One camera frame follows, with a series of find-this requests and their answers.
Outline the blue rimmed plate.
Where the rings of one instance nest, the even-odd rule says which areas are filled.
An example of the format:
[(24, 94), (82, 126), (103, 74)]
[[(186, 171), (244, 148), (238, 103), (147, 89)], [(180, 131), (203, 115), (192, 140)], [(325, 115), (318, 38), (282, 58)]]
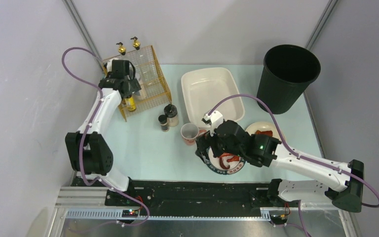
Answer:
[(206, 166), (214, 173), (220, 175), (233, 175), (239, 172), (245, 166), (246, 163), (246, 161), (240, 157), (239, 163), (233, 164), (233, 166), (229, 170), (223, 170), (219, 165), (219, 158), (215, 158), (213, 156), (213, 151), (211, 150), (211, 148), (209, 149), (208, 155), (210, 160), (207, 161)]

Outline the pink ceramic mug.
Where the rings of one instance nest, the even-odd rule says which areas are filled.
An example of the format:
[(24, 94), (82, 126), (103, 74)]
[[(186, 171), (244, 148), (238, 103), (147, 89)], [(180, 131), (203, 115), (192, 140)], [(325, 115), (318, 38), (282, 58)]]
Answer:
[(181, 127), (181, 137), (186, 145), (192, 146), (198, 136), (204, 134), (207, 130), (200, 129), (194, 123), (186, 123)]

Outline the dark sauce glass bottle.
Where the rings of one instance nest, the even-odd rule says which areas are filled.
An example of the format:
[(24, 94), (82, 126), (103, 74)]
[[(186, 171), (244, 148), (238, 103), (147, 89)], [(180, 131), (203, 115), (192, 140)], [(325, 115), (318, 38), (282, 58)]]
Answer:
[(132, 59), (126, 56), (127, 50), (126, 50), (125, 46), (123, 45), (123, 43), (118, 42), (118, 43), (116, 43), (116, 45), (118, 46), (119, 55), (110, 59), (109, 63), (112, 63), (114, 60), (125, 60), (125, 61), (132, 62)]

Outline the yellow label sauce bottle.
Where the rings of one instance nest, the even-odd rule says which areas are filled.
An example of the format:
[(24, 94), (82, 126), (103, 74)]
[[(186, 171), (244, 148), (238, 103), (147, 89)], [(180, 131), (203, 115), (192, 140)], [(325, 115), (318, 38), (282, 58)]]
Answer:
[(125, 102), (126, 108), (129, 112), (136, 111), (136, 105), (135, 105), (133, 95), (129, 95), (129, 96), (125, 97), (124, 102)]

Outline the clear glass oil bottle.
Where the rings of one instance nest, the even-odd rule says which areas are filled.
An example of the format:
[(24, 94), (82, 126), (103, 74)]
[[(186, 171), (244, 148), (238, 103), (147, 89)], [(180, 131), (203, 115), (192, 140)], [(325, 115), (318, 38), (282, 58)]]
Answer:
[(141, 80), (145, 86), (152, 86), (157, 79), (157, 72), (154, 63), (152, 45), (141, 46), (137, 37), (132, 37), (132, 46), (134, 50), (131, 51), (130, 56)]

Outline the black lid spice jar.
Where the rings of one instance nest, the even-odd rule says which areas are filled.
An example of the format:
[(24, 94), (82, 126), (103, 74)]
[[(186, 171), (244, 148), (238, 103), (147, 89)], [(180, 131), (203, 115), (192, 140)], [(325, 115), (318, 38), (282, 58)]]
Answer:
[(170, 127), (175, 127), (179, 124), (178, 110), (175, 105), (168, 104), (164, 107), (163, 111), (167, 117), (167, 122)]

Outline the small black cap jar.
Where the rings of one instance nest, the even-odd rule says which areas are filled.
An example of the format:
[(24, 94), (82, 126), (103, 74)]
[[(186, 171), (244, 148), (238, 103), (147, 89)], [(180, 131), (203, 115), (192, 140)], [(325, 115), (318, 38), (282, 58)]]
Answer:
[(161, 130), (163, 132), (167, 132), (169, 130), (169, 125), (168, 125), (168, 118), (166, 115), (160, 115), (158, 117), (158, 121), (161, 127)]

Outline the white rectangular basin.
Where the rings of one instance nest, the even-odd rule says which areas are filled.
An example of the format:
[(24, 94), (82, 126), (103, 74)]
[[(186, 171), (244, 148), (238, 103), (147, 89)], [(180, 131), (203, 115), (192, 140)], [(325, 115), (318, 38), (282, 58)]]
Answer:
[(221, 100), (239, 94), (231, 72), (223, 67), (194, 70), (181, 77), (187, 115), (200, 128), (207, 125), (202, 118)]

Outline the black trash bin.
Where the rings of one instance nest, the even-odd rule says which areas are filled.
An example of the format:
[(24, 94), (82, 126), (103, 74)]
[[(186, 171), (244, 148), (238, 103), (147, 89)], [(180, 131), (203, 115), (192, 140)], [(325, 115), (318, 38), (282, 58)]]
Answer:
[(287, 112), (321, 72), (315, 54), (291, 44), (269, 49), (263, 66), (257, 98), (275, 115)]

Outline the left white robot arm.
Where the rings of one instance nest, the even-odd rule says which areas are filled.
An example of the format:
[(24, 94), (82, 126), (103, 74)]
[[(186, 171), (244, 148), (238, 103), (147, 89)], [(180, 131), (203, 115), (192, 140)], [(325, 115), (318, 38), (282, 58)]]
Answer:
[(125, 98), (141, 89), (136, 69), (129, 60), (113, 59), (108, 74), (98, 84), (97, 96), (83, 124), (65, 136), (70, 164), (83, 178), (95, 174), (96, 180), (111, 190), (126, 191), (130, 179), (114, 167), (114, 155), (104, 139), (115, 110)]

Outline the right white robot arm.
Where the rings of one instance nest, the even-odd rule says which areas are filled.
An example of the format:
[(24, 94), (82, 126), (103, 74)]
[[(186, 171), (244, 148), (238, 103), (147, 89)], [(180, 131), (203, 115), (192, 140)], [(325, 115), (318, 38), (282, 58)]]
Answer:
[(277, 131), (244, 130), (232, 120), (202, 133), (195, 142), (195, 154), (203, 161), (233, 155), (256, 167), (281, 168), (316, 182), (315, 188), (308, 185), (304, 191), (296, 191), (291, 181), (272, 180), (270, 195), (284, 201), (329, 200), (333, 206), (353, 213), (361, 212), (364, 205), (364, 164), (359, 160), (345, 163), (311, 156), (286, 145)]

